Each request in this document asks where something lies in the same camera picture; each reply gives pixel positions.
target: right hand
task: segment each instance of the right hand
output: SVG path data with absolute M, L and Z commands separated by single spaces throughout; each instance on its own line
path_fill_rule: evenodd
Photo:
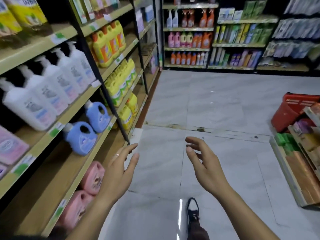
M 186 137 L 186 153 L 190 159 L 195 176 L 200 185 L 214 197 L 219 197 L 227 189 L 231 189 L 223 173 L 219 158 L 204 140 L 197 137 Z

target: white pump bottle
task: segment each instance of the white pump bottle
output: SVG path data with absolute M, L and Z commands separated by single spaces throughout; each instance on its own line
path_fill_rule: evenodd
M 51 52 L 56 53 L 58 56 L 57 66 L 62 69 L 66 77 L 70 78 L 74 87 L 77 88 L 78 93 L 83 93 L 89 83 L 85 78 L 85 72 L 81 65 L 74 59 L 66 56 L 60 48 L 54 48 Z
M 70 55 L 69 57 L 74 60 L 78 60 L 84 69 L 84 72 L 86 74 L 86 78 L 88 80 L 88 83 L 92 83 L 96 80 L 96 77 L 94 75 L 94 72 L 91 69 L 91 66 L 89 64 L 89 61 L 85 55 L 84 52 L 78 50 L 76 46 L 74 45 L 76 42 L 75 41 L 68 41 L 67 42 L 69 45 L 70 49 Z
M 5 78 L 0 87 L 5 91 L 2 103 L 35 130 L 44 131 L 55 121 L 54 113 L 31 90 L 15 87 Z
M 79 93 L 60 67 L 51 64 L 45 56 L 39 56 L 34 61 L 40 61 L 43 66 L 42 76 L 57 88 L 60 96 L 68 104 L 71 104 L 78 97 Z
M 18 69 L 26 78 L 23 87 L 33 92 L 55 115 L 60 115 L 68 107 L 68 103 L 48 79 L 34 74 L 26 65 L 18 66 Z

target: pants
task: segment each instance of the pants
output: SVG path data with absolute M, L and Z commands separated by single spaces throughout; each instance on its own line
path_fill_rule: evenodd
M 210 240 L 206 230 L 204 230 L 198 221 L 189 223 L 189 236 L 187 240 Z

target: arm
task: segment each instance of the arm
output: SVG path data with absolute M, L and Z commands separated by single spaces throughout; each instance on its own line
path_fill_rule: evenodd
M 114 155 L 106 168 L 98 195 L 92 201 L 90 207 L 87 208 L 86 214 L 84 214 L 66 240 L 98 239 L 109 211 L 118 199 L 124 195 L 131 184 L 139 154 L 135 153 L 132 156 L 126 170 L 124 162 L 127 155 L 137 146 L 138 144 L 132 144 L 117 151 L 119 156 Z
M 187 137 L 186 142 L 190 143 L 187 145 L 186 153 L 193 164 L 198 182 L 220 202 L 239 239 L 280 240 L 232 189 L 218 157 L 210 147 L 197 137 Z

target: red shopping basket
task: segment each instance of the red shopping basket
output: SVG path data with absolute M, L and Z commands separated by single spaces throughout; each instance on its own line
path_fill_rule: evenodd
M 320 100 L 318 95 L 297 94 L 287 92 L 282 103 L 271 119 L 271 124 L 278 133 L 292 125 L 297 117 L 303 114 L 303 108 L 312 106 Z

